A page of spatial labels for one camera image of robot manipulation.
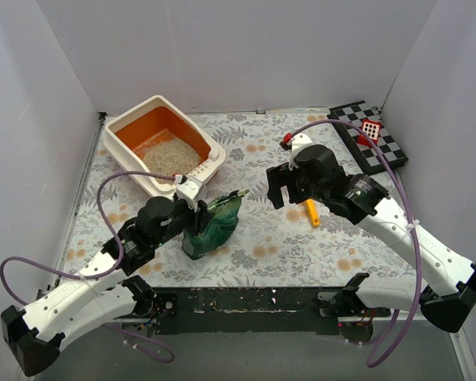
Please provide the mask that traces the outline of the green cat litter bag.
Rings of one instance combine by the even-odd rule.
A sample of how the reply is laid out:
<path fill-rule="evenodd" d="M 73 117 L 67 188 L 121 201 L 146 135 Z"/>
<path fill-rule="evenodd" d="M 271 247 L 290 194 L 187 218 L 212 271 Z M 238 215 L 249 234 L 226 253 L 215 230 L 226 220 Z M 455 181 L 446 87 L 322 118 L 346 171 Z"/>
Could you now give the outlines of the green cat litter bag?
<path fill-rule="evenodd" d="M 198 260 L 222 246 L 236 230 L 242 199 L 222 195 L 212 200 L 208 204 L 210 216 L 204 232 L 198 236 L 187 230 L 183 233 L 183 252 L 192 260 Z"/>

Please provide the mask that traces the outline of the yellow plastic litter scoop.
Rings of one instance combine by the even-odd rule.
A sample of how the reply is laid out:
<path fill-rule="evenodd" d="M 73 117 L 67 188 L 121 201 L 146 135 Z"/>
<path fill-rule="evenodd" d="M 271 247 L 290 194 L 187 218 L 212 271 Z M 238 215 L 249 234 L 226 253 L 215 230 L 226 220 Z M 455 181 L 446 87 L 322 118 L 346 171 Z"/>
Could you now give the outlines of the yellow plastic litter scoop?
<path fill-rule="evenodd" d="M 306 209 L 311 226 L 313 228 L 319 227 L 321 223 L 320 223 L 315 202 L 312 199 L 307 199 L 305 201 L 305 209 Z"/>

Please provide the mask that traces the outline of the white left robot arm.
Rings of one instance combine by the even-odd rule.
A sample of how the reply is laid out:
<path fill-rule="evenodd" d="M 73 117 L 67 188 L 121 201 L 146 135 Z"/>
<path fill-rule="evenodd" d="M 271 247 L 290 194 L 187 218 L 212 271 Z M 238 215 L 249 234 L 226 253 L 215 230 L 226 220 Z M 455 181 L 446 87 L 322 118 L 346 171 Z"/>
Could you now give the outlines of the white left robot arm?
<path fill-rule="evenodd" d="M 147 316 L 153 299 L 135 271 L 172 238 L 202 230 L 209 218 L 202 200 L 150 198 L 74 278 L 35 302 L 5 308 L 2 335 L 25 376 L 40 374 L 72 341 L 109 320 Z"/>

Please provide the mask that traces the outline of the small black clip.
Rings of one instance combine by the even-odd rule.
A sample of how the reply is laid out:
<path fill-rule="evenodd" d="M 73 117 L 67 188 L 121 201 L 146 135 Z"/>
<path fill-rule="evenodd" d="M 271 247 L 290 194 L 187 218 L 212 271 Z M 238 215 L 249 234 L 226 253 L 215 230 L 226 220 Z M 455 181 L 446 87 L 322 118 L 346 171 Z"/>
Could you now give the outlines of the small black clip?
<path fill-rule="evenodd" d="M 247 194 L 249 193 L 249 190 L 235 190 L 235 191 L 232 191 L 228 197 L 230 199 L 233 199 L 233 198 L 243 198 L 245 197 Z"/>

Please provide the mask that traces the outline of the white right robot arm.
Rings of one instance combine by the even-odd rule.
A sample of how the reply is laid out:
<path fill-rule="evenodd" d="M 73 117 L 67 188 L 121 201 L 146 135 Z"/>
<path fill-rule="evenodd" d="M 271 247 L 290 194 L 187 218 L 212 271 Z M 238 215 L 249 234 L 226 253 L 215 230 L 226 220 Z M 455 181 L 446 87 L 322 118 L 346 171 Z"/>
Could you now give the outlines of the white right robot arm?
<path fill-rule="evenodd" d="M 435 327 L 456 333 L 476 304 L 476 262 L 460 256 L 416 222 L 408 222 L 388 191 L 364 174 L 348 175 L 332 150 L 307 144 L 291 154 L 287 163 L 267 169 L 267 197 L 275 209 L 284 206 L 282 188 L 291 203 L 320 202 L 332 214 L 377 237 L 411 266 L 420 250 L 421 285 L 397 279 L 381 283 L 360 273 L 354 276 L 327 307 L 335 314 L 361 315 L 368 309 L 414 309 Z"/>

